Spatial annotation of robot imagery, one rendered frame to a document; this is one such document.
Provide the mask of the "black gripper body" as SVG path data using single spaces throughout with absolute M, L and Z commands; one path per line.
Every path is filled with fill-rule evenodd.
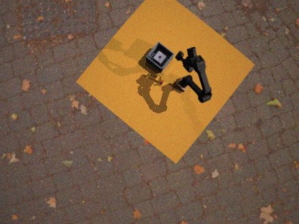
M 176 55 L 176 59 L 178 61 L 182 61 L 182 65 L 186 68 L 187 67 L 187 72 L 191 73 L 194 69 L 193 67 L 189 67 L 188 66 L 188 61 L 189 61 L 189 58 L 185 58 L 183 59 L 183 55 L 184 53 L 182 51 L 178 51 L 177 55 Z

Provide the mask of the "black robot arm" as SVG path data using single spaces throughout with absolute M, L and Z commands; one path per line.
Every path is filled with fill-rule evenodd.
M 200 83 L 202 86 L 202 90 L 192 81 L 191 75 L 186 75 L 181 80 L 180 85 L 184 88 L 186 86 L 190 86 L 192 90 L 198 95 L 199 102 L 203 103 L 208 100 L 211 100 L 212 97 L 212 89 L 210 88 L 209 81 L 207 79 L 206 74 L 206 64 L 205 60 L 202 58 L 202 56 L 197 56 L 196 54 L 196 47 L 187 49 L 188 56 L 186 58 L 189 58 L 188 66 L 193 67 L 194 71 L 198 73 L 198 77 L 200 79 Z

